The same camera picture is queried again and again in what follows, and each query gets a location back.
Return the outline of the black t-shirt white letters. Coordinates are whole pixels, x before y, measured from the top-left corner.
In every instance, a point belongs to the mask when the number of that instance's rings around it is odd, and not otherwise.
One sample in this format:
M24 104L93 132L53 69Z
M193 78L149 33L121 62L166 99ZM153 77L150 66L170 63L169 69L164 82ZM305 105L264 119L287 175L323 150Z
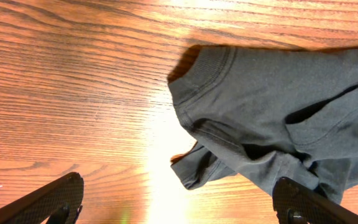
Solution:
M271 194L288 177L339 203L358 184L358 49L203 47L169 90L196 139L172 164L188 190L240 174Z

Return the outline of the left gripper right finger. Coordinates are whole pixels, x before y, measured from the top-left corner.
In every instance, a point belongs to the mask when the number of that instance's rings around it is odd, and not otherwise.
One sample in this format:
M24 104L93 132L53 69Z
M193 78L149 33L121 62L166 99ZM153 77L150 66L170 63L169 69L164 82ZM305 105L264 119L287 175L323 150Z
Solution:
M279 224L358 224L358 215L287 177L273 188Z

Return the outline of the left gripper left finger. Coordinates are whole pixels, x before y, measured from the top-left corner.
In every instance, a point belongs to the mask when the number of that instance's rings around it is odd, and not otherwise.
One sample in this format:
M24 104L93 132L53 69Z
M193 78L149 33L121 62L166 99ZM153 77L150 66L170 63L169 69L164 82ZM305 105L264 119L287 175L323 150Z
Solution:
M84 180L71 172L0 208L0 224L75 224L81 211Z

